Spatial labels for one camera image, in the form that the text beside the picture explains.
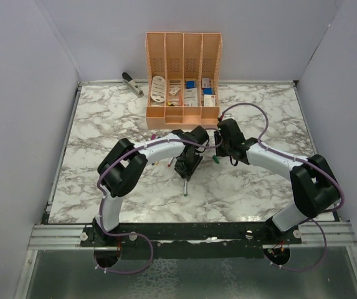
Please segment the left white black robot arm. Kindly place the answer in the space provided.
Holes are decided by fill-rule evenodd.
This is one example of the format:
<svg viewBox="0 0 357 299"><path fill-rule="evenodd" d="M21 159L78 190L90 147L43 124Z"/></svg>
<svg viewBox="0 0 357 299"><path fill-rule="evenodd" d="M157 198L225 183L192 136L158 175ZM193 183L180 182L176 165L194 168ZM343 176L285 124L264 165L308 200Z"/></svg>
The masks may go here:
<svg viewBox="0 0 357 299"><path fill-rule="evenodd" d="M144 143L119 140L97 168L97 187L103 196L93 220L96 240L104 246L114 243L123 198L135 188L148 165L172 159L174 170L184 179L184 194L187 194L188 182L208 146L209 135L201 126L189 132L173 130L158 140Z"/></svg>

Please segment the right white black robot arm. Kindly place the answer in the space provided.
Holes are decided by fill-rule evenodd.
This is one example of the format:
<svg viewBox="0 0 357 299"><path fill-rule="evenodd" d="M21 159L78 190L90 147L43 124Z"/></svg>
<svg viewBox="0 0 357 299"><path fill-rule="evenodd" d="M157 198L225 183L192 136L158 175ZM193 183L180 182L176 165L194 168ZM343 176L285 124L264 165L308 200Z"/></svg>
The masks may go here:
<svg viewBox="0 0 357 299"><path fill-rule="evenodd" d="M258 166L290 181L293 202L268 219L265 236L269 242L280 243L292 227L318 216L341 199L338 183L323 156L296 157L268 148L256 138L245 138L232 118L220 121L217 127L219 132L214 137L220 144L218 157L228 156L233 166Z"/></svg>

